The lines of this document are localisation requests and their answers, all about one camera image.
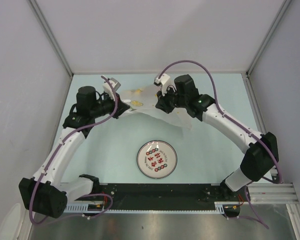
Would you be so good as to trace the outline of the white plastic bag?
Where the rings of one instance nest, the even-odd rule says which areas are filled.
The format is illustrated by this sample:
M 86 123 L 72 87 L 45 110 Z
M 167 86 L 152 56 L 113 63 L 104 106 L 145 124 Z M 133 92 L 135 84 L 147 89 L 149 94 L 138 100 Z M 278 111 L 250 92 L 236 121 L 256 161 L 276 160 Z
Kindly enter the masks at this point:
M 154 85 L 123 90 L 122 101 L 129 105 L 120 121 L 131 132 L 145 139 L 168 139 L 182 136 L 193 128 L 192 120 L 183 108 L 175 108 L 168 94 L 162 96 Z

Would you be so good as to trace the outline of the round printed plate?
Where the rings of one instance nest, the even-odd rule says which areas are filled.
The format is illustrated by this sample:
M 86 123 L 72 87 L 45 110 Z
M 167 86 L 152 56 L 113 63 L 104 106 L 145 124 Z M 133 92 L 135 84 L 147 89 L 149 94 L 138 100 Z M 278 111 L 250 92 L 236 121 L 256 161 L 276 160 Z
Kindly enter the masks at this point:
M 138 150 L 136 163 L 139 170 L 148 178 L 163 179 L 176 169 L 178 155 L 168 142 L 152 140 Z

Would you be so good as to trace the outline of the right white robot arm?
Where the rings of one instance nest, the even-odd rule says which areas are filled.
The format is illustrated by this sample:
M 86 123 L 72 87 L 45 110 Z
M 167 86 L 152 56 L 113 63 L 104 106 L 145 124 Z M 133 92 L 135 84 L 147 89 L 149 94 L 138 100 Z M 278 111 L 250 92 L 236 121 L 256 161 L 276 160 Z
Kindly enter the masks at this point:
M 243 160 L 233 173 L 222 181 L 221 196 L 232 201 L 239 189 L 257 182 L 278 165 L 276 136 L 253 130 L 221 108 L 217 100 L 208 94 L 200 94 L 190 75 L 171 79 L 167 74 L 157 76 L 154 84 L 159 87 L 155 107 L 170 114 L 174 109 L 185 109 L 187 114 L 204 122 L 230 139 L 244 154 Z

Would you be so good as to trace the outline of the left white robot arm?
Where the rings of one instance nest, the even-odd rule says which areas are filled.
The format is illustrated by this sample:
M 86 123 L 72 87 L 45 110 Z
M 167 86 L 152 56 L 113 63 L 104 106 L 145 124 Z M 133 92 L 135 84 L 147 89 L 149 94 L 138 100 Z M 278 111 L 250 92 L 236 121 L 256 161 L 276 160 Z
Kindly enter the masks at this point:
M 95 120 L 105 115 L 117 119 L 130 108 L 110 87 L 103 89 L 103 93 L 97 92 L 93 86 L 78 89 L 76 103 L 64 120 L 56 146 L 31 178 L 24 177 L 20 181 L 21 198 L 30 214 L 38 213 L 56 219 L 63 214 L 69 202 L 105 197 L 99 178 L 89 174 L 81 174 L 75 181 L 61 187 L 66 168 L 96 126 Z

